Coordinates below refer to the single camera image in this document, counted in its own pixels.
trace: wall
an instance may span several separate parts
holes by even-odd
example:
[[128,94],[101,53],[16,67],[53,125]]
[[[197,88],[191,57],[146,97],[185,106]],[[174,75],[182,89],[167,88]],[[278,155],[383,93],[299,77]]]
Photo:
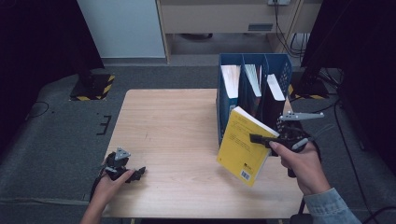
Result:
[[102,58],[165,58],[155,0],[78,0]]

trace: denim sleeve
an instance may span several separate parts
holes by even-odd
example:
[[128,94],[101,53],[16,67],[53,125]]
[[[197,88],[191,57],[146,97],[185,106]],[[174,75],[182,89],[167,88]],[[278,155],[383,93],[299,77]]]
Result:
[[335,189],[329,189],[320,194],[306,195],[304,201],[315,224],[361,223]]

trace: wall socket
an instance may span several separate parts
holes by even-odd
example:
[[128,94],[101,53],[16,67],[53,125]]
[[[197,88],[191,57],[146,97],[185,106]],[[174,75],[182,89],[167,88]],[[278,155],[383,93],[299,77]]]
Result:
[[290,4],[290,0],[268,0],[268,5],[273,6],[275,4],[274,2],[277,2],[279,6],[287,6]]

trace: book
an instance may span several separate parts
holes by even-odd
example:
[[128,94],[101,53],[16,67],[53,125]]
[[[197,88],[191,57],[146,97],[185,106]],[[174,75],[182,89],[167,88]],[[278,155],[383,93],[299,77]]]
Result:
[[245,64],[239,79],[238,105],[253,117],[256,116],[262,98],[261,80],[260,67],[256,68],[255,64]]
[[217,156],[218,163],[250,187],[271,154],[270,148],[250,142],[251,133],[279,137],[279,133],[253,118],[240,106],[236,107],[231,112]]
[[262,122],[277,130],[277,122],[283,114],[286,98],[274,74],[267,76],[267,86],[262,104]]
[[238,104],[240,70],[241,66],[236,64],[227,64],[220,67],[221,75],[218,89],[219,142],[224,135],[230,113]]

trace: barcode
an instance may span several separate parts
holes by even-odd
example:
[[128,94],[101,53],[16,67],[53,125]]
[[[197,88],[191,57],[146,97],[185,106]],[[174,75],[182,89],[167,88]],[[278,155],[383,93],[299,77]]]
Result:
[[249,181],[250,179],[250,175],[248,173],[246,173],[244,170],[242,170],[241,172],[241,176],[246,179],[247,181]]

